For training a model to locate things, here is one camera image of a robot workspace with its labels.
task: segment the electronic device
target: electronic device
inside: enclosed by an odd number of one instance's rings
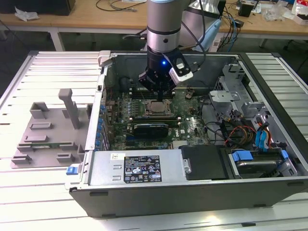
[[[246,54],[208,54],[162,101],[138,81],[146,52],[99,58],[84,161],[68,168],[80,178],[66,184],[89,216],[265,207],[308,188],[308,143]]]
[[[0,0],[0,13],[15,13],[15,7],[25,12],[69,15],[75,0]]]
[[[255,7],[255,4],[256,3],[251,2],[251,1],[242,2],[241,6],[240,6],[240,9],[239,9],[239,16],[249,17],[251,11]]]

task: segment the wooden desk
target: wooden desk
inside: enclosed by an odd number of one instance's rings
[[[60,32],[80,33],[136,33],[146,27],[146,4],[136,7],[134,12],[106,12],[96,8],[97,0],[76,0],[74,9],[69,16],[39,15],[40,19],[24,22],[13,14],[0,14],[0,19],[11,30],[47,31],[51,34],[57,51],[64,51]],[[262,39],[308,39],[308,26],[300,26],[290,19],[284,22],[267,22],[261,14],[251,14],[249,18],[237,16],[238,11],[229,8],[234,0],[227,0],[228,11],[244,22],[239,37]],[[116,6],[127,7],[129,3],[117,2]],[[112,9],[108,0],[102,0],[99,6]],[[222,19],[217,40],[225,36],[229,23]]]

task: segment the table leg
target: table leg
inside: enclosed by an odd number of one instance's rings
[[[4,33],[4,30],[0,30],[0,40],[5,41],[7,39],[6,34]]]
[[[260,47],[260,48],[263,48],[264,45],[265,45],[265,43],[267,42],[267,40],[268,40],[268,39],[266,39],[266,38],[262,39],[262,41],[261,41],[260,44],[259,44],[259,47]]]
[[[50,31],[49,33],[51,35],[56,51],[65,51],[60,32]]]
[[[209,52],[217,52],[221,39],[224,37],[224,33],[217,33],[212,45],[208,49]]]

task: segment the black box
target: black box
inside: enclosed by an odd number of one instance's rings
[[[75,0],[0,0],[0,13],[15,13],[15,7],[21,11],[55,15],[69,15]]]
[[[239,9],[239,16],[249,17],[254,5],[242,4]]]

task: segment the warning label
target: warning label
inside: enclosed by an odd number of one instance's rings
[[[159,156],[126,156],[124,157],[124,182],[147,183],[161,182]]]

